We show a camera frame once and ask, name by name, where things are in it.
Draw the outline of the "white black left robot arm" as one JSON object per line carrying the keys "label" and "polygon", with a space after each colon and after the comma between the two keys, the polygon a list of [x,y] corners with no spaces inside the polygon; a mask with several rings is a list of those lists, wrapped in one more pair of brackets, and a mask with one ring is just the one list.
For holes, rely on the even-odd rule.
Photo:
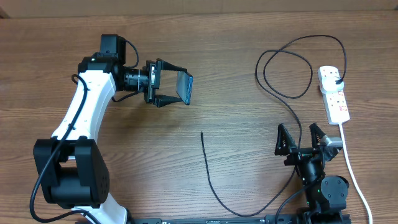
{"label": "white black left robot arm", "polygon": [[49,139],[33,148],[38,179],[30,196],[32,218],[50,223],[81,214],[90,223],[133,223],[129,210],[111,196],[109,171],[97,146],[104,112],[117,91],[143,93],[160,108],[190,104],[193,77],[162,59],[142,69],[125,66],[119,53],[85,57],[72,75],[77,85],[70,107]]}

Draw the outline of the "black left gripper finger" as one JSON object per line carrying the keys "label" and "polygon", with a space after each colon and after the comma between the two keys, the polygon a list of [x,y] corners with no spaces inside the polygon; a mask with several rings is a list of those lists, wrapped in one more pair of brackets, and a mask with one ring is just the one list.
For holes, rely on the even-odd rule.
{"label": "black left gripper finger", "polygon": [[155,95],[154,98],[154,105],[156,105],[158,108],[178,102],[182,102],[182,99],[176,96]]}
{"label": "black left gripper finger", "polygon": [[176,72],[187,72],[186,68],[173,65],[171,63],[166,62],[165,60],[162,60],[161,58],[157,59],[157,69],[158,70],[176,71]]}

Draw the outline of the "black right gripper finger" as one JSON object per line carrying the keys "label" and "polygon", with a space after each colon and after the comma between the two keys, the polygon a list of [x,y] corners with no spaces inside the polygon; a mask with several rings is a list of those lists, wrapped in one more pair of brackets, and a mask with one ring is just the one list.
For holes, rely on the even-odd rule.
{"label": "black right gripper finger", "polygon": [[277,141],[274,154],[276,156],[287,156],[297,149],[294,139],[283,124],[278,125]]}
{"label": "black right gripper finger", "polygon": [[316,148],[321,145],[321,140],[325,136],[325,133],[318,127],[316,123],[312,123],[309,126],[311,139],[312,139],[312,147]]}

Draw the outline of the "blue Galaxy smartphone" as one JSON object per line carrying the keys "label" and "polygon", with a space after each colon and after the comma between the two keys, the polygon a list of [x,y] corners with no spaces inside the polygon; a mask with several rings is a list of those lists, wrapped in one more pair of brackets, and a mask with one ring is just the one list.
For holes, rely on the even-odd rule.
{"label": "blue Galaxy smartphone", "polygon": [[192,86],[193,76],[188,72],[179,71],[177,73],[176,92],[186,105],[191,102]]}

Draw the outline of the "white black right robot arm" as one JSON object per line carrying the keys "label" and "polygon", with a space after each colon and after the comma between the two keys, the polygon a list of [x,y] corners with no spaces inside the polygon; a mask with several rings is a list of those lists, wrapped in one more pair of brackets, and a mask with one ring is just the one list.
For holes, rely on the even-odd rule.
{"label": "white black right robot arm", "polygon": [[[278,125],[275,155],[285,156],[285,166],[293,166],[302,188],[286,199],[275,215],[266,216],[269,223],[350,223],[346,208],[349,182],[342,176],[325,174],[325,165],[343,150],[339,137],[327,136],[313,123],[309,126],[312,147],[300,148],[283,124]],[[304,193],[307,206],[295,214],[283,215],[282,209],[293,198]]]}

